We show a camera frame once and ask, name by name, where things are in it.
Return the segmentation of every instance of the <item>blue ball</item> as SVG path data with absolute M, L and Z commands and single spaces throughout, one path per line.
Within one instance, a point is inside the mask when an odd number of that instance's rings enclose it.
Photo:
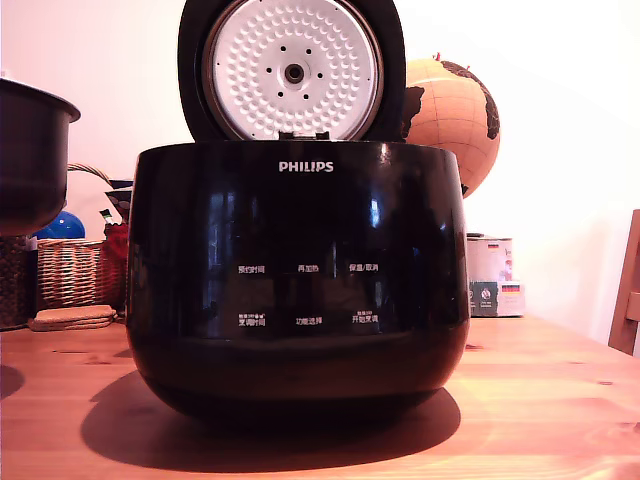
M 86 235 L 84 225 L 73 213 L 60 212 L 60 215 L 47 227 L 43 228 L 34 236 L 43 238 L 84 238 Z

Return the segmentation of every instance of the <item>black rice cooker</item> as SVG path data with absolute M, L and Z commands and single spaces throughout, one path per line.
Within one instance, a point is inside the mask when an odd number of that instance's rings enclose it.
M 455 156 L 401 143 L 392 0 L 188 0 L 194 144 L 139 157 L 127 331 L 198 418 L 395 415 L 469 328 Z
M 0 78 L 0 236 L 49 225 L 67 194 L 69 124 L 80 111 L 62 98 Z

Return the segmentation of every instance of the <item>wicker basket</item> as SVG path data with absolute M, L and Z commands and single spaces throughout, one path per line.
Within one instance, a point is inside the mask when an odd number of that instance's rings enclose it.
M 99 176 L 101 171 L 71 164 L 69 171 L 84 171 Z M 91 305 L 124 304 L 126 267 L 116 264 L 104 241 L 38 240 L 39 310 Z

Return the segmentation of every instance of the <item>box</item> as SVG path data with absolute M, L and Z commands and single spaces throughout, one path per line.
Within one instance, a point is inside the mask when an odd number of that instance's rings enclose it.
M 472 317 L 521 317 L 524 286 L 520 282 L 470 282 Z
M 467 238 L 467 269 L 472 282 L 513 280 L 512 244 L 510 238 Z

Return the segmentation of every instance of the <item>wood grain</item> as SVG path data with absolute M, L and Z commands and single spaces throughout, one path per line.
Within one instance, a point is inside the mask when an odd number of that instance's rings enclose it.
M 627 317 L 627 320 L 640 322 L 640 293 L 639 292 L 631 292 L 629 294 L 629 304 L 627 305 L 626 317 Z
M 164 406 L 122 325 L 3 333 L 2 478 L 640 479 L 640 361 L 534 318 L 474 319 L 400 422 L 233 434 Z

